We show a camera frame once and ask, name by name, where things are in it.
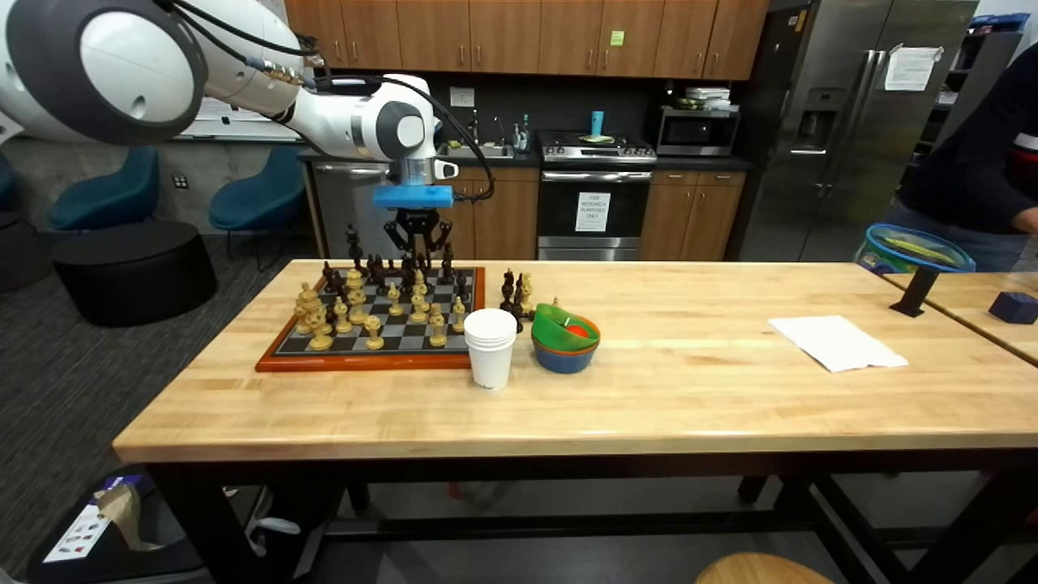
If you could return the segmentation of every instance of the white cup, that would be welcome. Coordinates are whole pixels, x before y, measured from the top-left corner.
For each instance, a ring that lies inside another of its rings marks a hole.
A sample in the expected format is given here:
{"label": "white cup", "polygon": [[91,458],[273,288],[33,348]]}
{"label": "white cup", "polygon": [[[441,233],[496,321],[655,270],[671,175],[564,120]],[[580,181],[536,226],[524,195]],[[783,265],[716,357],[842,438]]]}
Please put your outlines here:
{"label": "white cup", "polygon": [[464,344],[477,386],[502,391],[514,374],[516,317],[502,308],[477,308],[464,317]]}

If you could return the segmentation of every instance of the stool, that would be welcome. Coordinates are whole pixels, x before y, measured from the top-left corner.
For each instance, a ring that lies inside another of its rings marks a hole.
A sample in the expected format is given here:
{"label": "stool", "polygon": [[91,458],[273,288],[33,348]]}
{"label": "stool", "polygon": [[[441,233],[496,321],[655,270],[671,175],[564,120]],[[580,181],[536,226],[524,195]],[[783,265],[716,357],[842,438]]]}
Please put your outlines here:
{"label": "stool", "polygon": [[119,225],[68,233],[51,262],[75,308],[102,328],[183,315],[218,293],[208,251],[190,225]]}
{"label": "stool", "polygon": [[24,288],[51,272],[39,230],[12,216],[0,212],[0,293]]}
{"label": "stool", "polygon": [[740,553],[709,565],[696,584],[830,584],[830,578],[783,555]]}

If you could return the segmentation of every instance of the microwave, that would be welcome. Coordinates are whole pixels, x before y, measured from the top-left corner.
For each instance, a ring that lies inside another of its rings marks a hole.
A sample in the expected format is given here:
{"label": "microwave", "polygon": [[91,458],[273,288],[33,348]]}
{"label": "microwave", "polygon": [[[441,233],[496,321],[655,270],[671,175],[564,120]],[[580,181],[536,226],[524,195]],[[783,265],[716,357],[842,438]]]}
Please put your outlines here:
{"label": "microwave", "polygon": [[655,155],[665,160],[711,160],[734,155],[740,112],[682,112],[658,107]]}

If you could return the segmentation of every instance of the stainless steel refrigerator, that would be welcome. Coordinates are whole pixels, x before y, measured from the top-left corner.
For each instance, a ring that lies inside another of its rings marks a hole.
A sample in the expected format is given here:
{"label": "stainless steel refrigerator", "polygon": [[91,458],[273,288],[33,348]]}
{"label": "stainless steel refrigerator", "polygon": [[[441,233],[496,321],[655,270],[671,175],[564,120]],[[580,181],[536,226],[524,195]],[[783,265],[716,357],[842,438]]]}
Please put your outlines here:
{"label": "stainless steel refrigerator", "polygon": [[853,260],[978,0],[773,0],[742,107],[740,260]]}

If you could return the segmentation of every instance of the desk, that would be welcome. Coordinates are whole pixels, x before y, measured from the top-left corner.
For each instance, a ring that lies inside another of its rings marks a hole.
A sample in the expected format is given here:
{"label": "desk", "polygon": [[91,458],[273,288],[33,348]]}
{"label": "desk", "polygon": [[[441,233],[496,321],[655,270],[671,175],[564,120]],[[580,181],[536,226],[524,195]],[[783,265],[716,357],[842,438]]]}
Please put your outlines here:
{"label": "desk", "polygon": [[[893,279],[897,286],[911,282],[911,275],[905,272],[887,279]],[[927,295],[927,306],[1038,364],[1038,328],[1009,324],[989,315],[989,306],[1000,293],[1038,295],[1038,272],[942,272]]]}
{"label": "desk", "polygon": [[[266,580],[234,540],[220,481],[547,476],[671,472],[1030,469],[1038,370],[834,262],[479,262],[593,317],[593,366],[536,366],[528,335],[501,394],[464,370],[257,374],[321,262],[290,262],[113,443],[152,472],[220,580]],[[828,374],[765,317],[845,315],[905,370]]]}

